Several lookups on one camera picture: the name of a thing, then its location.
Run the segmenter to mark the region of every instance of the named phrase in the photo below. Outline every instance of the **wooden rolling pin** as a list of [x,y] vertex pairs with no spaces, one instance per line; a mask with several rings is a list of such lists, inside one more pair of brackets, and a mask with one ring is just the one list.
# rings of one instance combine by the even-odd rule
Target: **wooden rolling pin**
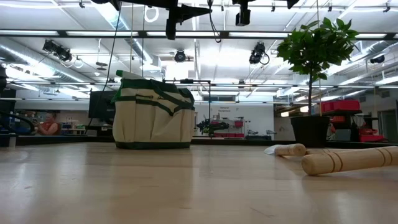
[[351,149],[309,149],[306,151],[306,155],[312,155],[312,154],[321,154],[321,153],[327,153],[327,152],[344,152],[344,151],[349,151]]
[[304,156],[307,149],[303,144],[280,145],[275,148],[277,156]]
[[304,156],[303,170],[308,175],[398,165],[398,147],[379,147]]

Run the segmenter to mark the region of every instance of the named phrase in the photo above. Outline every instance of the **workbench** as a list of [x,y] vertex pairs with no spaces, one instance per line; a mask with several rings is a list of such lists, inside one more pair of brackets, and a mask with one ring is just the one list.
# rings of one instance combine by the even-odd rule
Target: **workbench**
[[397,223],[398,167],[306,176],[264,146],[0,151],[0,223]]

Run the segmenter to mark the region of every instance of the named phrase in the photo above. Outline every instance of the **ceiling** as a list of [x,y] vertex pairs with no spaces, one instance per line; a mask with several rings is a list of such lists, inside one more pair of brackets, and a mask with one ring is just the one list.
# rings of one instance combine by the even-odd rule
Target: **ceiling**
[[[84,0],[85,8],[78,5],[79,0],[22,0],[22,1],[0,1],[0,27],[1,29],[41,29],[41,30],[112,30],[113,27],[101,14],[94,3]],[[389,2],[391,10],[383,12],[386,8],[386,2]],[[179,3],[185,3],[190,6],[207,7],[206,0],[179,0]],[[348,22],[353,20],[352,29],[358,32],[397,32],[398,23],[398,0],[318,0],[319,18],[322,20],[327,17],[334,21],[337,17]],[[235,16],[239,12],[239,6],[232,5],[231,0],[214,0],[212,19],[217,30],[239,30],[239,31],[292,31],[298,29],[302,24],[308,24],[317,19],[317,1],[300,0],[294,8],[287,10],[286,2],[276,1],[275,12],[271,12],[271,0],[257,0],[249,3],[251,11],[251,23],[248,26],[235,26]],[[165,9],[159,10],[159,17],[154,22],[147,22],[144,17],[145,7],[123,3],[121,9],[121,19],[133,30],[165,30],[165,22],[169,12]],[[113,10],[109,7],[105,10],[110,13]],[[147,11],[148,19],[155,16],[155,9]],[[182,25],[177,24],[177,30],[211,30],[209,16],[200,16],[185,21]],[[108,71],[98,71],[96,62],[109,63],[109,53],[113,47],[113,39],[76,39],[76,38],[43,38],[43,37],[0,37],[11,39],[27,49],[46,57],[47,53],[42,50],[46,39],[53,40],[56,44],[71,49],[74,56],[78,56],[84,62],[81,68],[71,63],[66,63],[65,68],[59,64],[59,60],[53,55],[48,58],[53,60],[54,67],[60,67],[63,70],[73,70],[76,73],[92,80],[93,82],[105,82]],[[237,83],[238,80],[245,80],[246,83],[276,83],[276,84],[298,84],[303,85],[307,81],[304,76],[293,74],[289,66],[283,63],[281,59],[275,57],[275,49],[279,40],[262,39],[223,39],[220,44],[214,39],[136,39],[137,43],[143,46],[145,52],[159,57],[162,61],[162,68],[175,64],[172,55],[177,50],[184,50],[186,55],[191,58],[191,62],[184,62],[184,69],[188,70],[188,78],[211,80],[220,83]],[[249,56],[251,50],[258,42],[263,42],[267,52],[271,56],[268,65],[250,65]],[[361,47],[363,52],[367,47],[378,43],[378,41],[360,41],[357,46]],[[360,60],[355,63],[347,62],[345,67],[335,67],[333,72],[329,73],[329,79],[322,85],[342,85],[343,82],[363,75],[368,71],[377,71],[378,68],[386,67],[396,62],[398,56],[397,47],[391,42],[383,54],[386,60],[383,64],[369,64],[366,69],[365,61]],[[130,46],[124,39],[116,39],[114,43],[113,57],[111,61],[111,78],[116,77],[116,70],[131,71],[136,74],[152,77],[160,80],[160,72],[143,72],[139,55],[131,53]],[[197,61],[198,73],[195,72],[195,62]],[[348,82],[350,85],[370,85],[371,82],[379,82],[385,78],[395,76],[395,66],[386,71],[375,72],[370,76],[363,77],[354,82]],[[260,88],[258,91],[276,91],[280,88]],[[290,94],[298,93],[302,95],[305,90],[289,91]]]

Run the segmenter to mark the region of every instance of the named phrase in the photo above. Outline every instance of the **person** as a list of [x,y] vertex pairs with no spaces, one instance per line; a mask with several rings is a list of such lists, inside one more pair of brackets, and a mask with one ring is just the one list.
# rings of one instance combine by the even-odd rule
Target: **person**
[[55,122],[55,118],[57,118],[56,113],[47,113],[45,115],[45,121],[42,124],[40,124],[37,120],[33,121],[33,124],[38,128],[37,132],[41,135],[57,135],[59,127]]

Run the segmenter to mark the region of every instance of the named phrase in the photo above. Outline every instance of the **black monitor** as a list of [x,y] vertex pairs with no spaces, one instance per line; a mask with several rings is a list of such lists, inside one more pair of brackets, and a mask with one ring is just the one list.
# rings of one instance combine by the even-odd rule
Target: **black monitor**
[[113,119],[115,105],[112,103],[113,96],[117,91],[92,91],[90,95],[89,118]]

